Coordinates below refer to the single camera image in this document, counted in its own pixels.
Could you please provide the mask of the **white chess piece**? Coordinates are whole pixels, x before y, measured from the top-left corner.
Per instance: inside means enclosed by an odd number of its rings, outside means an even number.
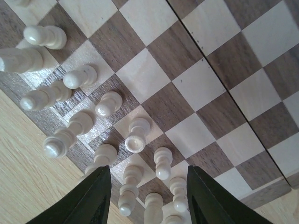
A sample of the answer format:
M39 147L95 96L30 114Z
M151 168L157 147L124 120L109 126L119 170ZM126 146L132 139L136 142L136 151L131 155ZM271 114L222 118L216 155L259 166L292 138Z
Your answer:
M160 224L163 221L163 198L158 193L149 193L145 198L145 224Z
M94 153L94 161L85 169L85 174L79 179L82 182L88 175L95 171L98 167L111 166L117 157L117 150L110 144L102 144Z
M133 119L128 127L129 135L125 147L132 153L141 152L146 146L146 137L150 133L150 123L144 118Z
M124 170L124 184L120 188L118 207L122 216L131 215L136 205L136 198L139 196L137 185L141 182L143 172L138 166L128 166Z

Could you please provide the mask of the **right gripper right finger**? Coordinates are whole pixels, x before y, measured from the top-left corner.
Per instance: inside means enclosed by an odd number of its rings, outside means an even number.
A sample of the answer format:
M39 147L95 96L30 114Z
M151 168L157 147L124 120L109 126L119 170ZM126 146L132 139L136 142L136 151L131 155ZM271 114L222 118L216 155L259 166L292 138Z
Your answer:
M193 224L270 224L198 166L188 166L187 199Z

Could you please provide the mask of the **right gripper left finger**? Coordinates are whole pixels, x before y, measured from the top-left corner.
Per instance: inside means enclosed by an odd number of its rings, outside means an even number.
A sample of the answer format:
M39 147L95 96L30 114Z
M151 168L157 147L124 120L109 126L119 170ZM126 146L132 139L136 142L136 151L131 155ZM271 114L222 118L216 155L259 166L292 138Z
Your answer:
M29 224L106 224L111 198L110 167L99 167Z

